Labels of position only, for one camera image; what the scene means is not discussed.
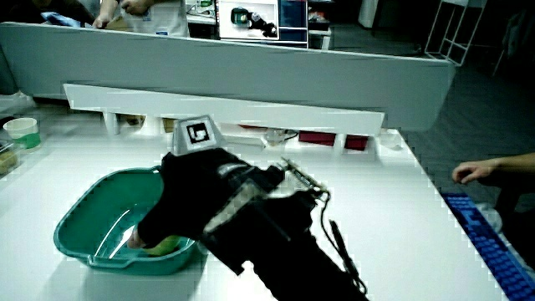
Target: white partition wall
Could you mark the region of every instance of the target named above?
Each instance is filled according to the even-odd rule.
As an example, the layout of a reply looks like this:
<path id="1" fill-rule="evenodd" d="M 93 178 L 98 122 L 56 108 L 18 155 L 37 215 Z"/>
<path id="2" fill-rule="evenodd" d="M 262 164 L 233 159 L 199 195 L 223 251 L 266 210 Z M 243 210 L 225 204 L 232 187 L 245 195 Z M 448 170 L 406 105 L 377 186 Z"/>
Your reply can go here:
<path id="1" fill-rule="evenodd" d="M 0 94 L 10 95 L 15 94 L 17 91 L 17 86 L 8 67 L 8 62 L 0 48 Z"/>
<path id="2" fill-rule="evenodd" d="M 433 124 L 455 73 L 438 59 L 23 23 L 0 24 L 0 45 L 33 96 L 66 99 L 63 84 L 87 84 L 377 111 L 406 130 Z"/>

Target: black wire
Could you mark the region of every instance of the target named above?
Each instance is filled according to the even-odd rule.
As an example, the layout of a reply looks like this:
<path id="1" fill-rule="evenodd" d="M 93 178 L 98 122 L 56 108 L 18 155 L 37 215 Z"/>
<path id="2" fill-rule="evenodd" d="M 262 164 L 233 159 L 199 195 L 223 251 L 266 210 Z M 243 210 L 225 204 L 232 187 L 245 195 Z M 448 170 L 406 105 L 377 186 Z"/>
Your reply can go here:
<path id="1" fill-rule="evenodd" d="M 299 132 L 295 131 L 295 130 L 286 130 L 286 133 L 285 134 L 288 134 L 288 132 L 294 132 L 295 134 L 293 134 L 293 136 L 290 136 L 288 138 L 284 138 L 284 140 L 290 140 L 292 138 L 295 138 L 299 135 Z"/>
<path id="2" fill-rule="evenodd" d="M 325 214 L 325 210 L 327 209 L 327 205 L 329 204 L 329 201 L 331 199 L 331 194 L 330 192 L 325 192 L 327 194 L 327 199 L 325 200 L 324 202 L 324 207 L 321 209 L 321 216 L 320 216 L 320 223 L 321 223 L 321 228 L 324 230 L 324 234 L 325 234 L 325 237 L 327 237 L 327 239 L 329 240 L 329 242 L 331 243 L 331 245 L 333 246 L 334 250 L 336 250 L 336 252 L 338 253 L 338 255 L 344 260 L 344 264 L 346 266 L 346 270 L 349 269 L 349 265 L 353 264 L 353 260 L 351 260 L 351 258 L 349 257 L 349 255 L 347 256 L 344 256 L 344 254 L 342 253 L 342 251 L 340 251 L 340 248 L 337 247 L 337 245 L 334 243 L 333 239 L 331 238 L 331 236 L 327 233 L 327 229 L 325 228 L 325 224 L 324 224 L 324 214 Z M 357 283 L 357 288 L 360 289 L 360 286 L 362 286 L 364 288 L 364 292 L 363 294 L 366 295 L 368 293 L 368 289 L 366 288 L 366 285 L 364 284 L 364 282 L 362 281 L 362 279 L 360 279 L 359 277 L 359 272 L 357 271 L 357 269 L 355 268 L 354 269 L 354 272 L 351 273 L 350 271 L 346 271 L 349 273 L 349 275 L 351 276 L 351 278 L 354 279 L 354 281 L 356 281 Z"/>
<path id="3" fill-rule="evenodd" d="M 360 288 L 360 285 L 362 285 L 364 287 L 363 294 L 367 294 L 368 289 L 366 288 L 366 285 L 364 284 L 364 282 L 362 282 L 362 280 L 360 279 L 359 270 L 357 270 L 357 268 L 354 265 L 353 260 L 348 254 L 347 248 L 345 247 L 344 239 L 342 238 L 342 234 L 340 234 L 338 225 L 336 224 L 335 221 L 331 220 L 329 222 L 331 224 L 331 230 L 333 231 L 333 234 L 334 234 L 334 241 L 339 246 L 339 251 L 341 252 L 340 256 L 344 260 L 344 266 L 345 266 L 346 271 L 351 275 L 353 280 L 357 281 L 357 288 Z"/>

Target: white table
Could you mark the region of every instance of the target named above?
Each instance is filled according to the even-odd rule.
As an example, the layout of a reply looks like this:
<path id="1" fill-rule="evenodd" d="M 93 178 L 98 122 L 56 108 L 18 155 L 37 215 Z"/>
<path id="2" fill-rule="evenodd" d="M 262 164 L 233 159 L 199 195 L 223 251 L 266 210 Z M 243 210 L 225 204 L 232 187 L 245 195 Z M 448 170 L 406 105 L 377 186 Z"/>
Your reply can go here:
<path id="1" fill-rule="evenodd" d="M 272 300 L 250 268 L 235 276 L 209 255 L 165 277 L 96 272 L 60 253 L 59 220 L 102 176 L 149 167 L 167 152 L 171 134 L 125 126 L 107 135 L 98 113 L 38 111 L 43 143 L 0 181 L 0 296 L 6 300 Z M 391 137 L 399 139 L 396 131 Z M 502 290 L 445 202 L 401 140 L 365 152 L 289 141 L 231 151 L 266 167 L 281 154 L 328 185 L 327 218 L 340 226 L 370 300 L 504 300 Z M 337 264 L 313 211 L 312 231 Z"/>

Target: blue keyboard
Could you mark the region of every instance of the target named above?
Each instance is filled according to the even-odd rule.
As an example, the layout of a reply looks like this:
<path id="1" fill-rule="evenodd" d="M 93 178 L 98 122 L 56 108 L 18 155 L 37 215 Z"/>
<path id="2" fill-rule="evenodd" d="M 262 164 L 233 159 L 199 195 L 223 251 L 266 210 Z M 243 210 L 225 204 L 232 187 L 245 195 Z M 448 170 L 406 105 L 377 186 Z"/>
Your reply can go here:
<path id="1" fill-rule="evenodd" d="M 535 283 L 466 194 L 442 197 L 511 301 L 535 301 Z"/>

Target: computer monitor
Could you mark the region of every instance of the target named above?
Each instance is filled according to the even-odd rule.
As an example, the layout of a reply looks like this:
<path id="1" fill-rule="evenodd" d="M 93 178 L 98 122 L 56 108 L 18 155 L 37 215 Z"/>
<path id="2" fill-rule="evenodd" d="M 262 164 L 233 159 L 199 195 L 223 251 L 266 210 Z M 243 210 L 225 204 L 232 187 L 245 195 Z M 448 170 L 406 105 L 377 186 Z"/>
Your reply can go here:
<path id="1" fill-rule="evenodd" d="M 308 48 L 307 0 L 216 0 L 220 40 Z"/>

